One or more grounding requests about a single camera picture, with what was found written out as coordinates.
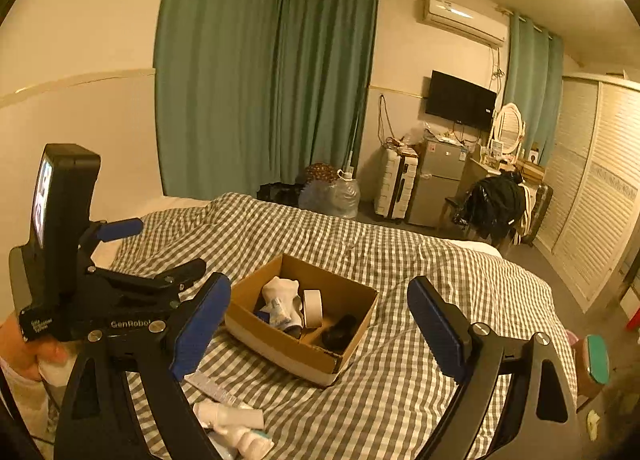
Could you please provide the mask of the person's left hand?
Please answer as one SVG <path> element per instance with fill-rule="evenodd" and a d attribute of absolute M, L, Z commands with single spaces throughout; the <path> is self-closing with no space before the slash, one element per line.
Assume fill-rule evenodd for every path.
<path fill-rule="evenodd" d="M 68 358 L 62 343 L 50 336 L 25 341 L 17 316 L 10 313 L 1 324 L 1 357 L 9 367 L 25 379 L 41 381 L 40 362 L 64 365 Z"/>

